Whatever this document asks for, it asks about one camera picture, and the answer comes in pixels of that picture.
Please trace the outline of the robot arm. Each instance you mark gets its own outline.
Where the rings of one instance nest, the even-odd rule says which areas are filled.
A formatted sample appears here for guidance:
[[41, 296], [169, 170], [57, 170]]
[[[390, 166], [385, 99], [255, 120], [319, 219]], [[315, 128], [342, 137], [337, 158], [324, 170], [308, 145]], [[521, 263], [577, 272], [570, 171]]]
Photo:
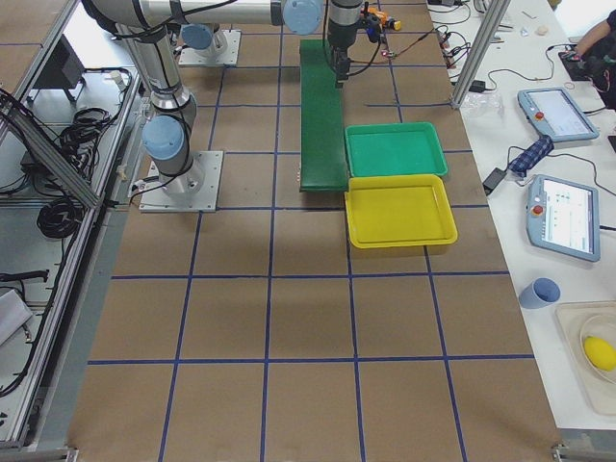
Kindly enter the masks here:
[[141, 1], [147, 20], [176, 24], [237, 23], [284, 25], [299, 36], [325, 28], [325, 63], [341, 87], [352, 75], [348, 49], [360, 30], [370, 30], [360, 1]]
[[180, 194], [200, 189], [205, 173], [191, 153], [196, 102], [182, 83], [173, 57], [170, 26], [208, 24], [211, 13], [229, 1], [85, 1], [103, 29], [124, 40], [150, 92], [154, 116], [142, 131], [142, 144], [159, 173], [161, 188]]

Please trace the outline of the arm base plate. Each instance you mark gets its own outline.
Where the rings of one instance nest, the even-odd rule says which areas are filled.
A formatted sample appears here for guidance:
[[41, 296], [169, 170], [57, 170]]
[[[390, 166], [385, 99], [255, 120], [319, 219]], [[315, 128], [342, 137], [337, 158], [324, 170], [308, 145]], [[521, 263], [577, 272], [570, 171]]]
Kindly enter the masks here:
[[242, 32], [218, 30], [213, 33], [207, 48], [186, 46], [180, 53], [183, 67], [233, 67], [237, 65]]
[[192, 151], [192, 167], [173, 179], [160, 176], [153, 161], [150, 175], [155, 180], [144, 186], [139, 196], [143, 213], [212, 213], [217, 208], [218, 190], [223, 163], [222, 151]]

